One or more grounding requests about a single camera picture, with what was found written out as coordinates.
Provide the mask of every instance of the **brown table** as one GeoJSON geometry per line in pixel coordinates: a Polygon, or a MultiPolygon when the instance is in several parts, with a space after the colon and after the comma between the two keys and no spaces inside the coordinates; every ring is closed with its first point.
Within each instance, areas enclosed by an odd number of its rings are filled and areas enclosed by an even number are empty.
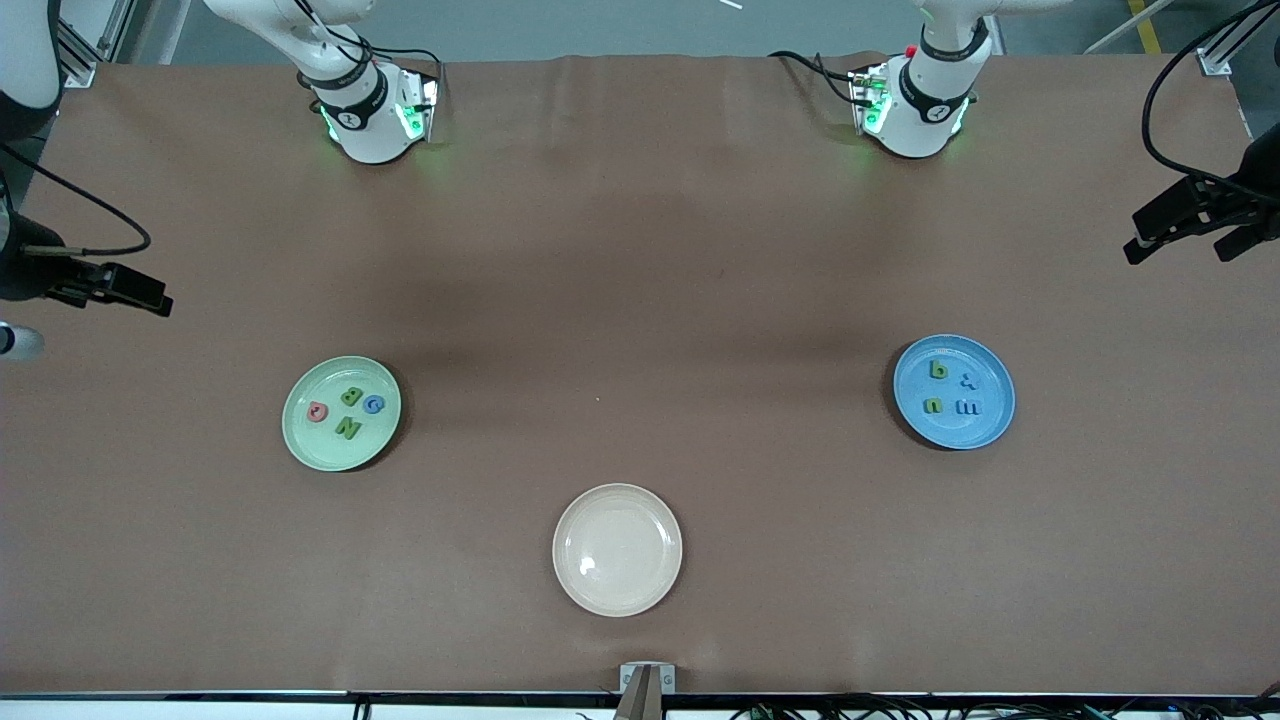
{"type": "MultiPolygon", "coordinates": [[[[1280,665],[1280,263],[1129,214],[1160,58],[1000,58],[906,161],[776,60],[449,69],[438,145],[360,167],[288,68],[106,67],[47,165],[145,223],[173,318],[9,305],[5,691],[1254,692],[1280,665]],[[934,332],[995,348],[1018,416],[951,454],[886,404],[934,332]],[[279,413],[342,354],[411,395],[357,473],[279,413]],[[550,570],[580,492],[678,516],[673,592],[589,615],[550,570]]],[[[1229,172],[1231,87],[1175,76],[1157,140],[1229,172]]],[[[72,243],[132,242],[40,181],[72,243]]]]}

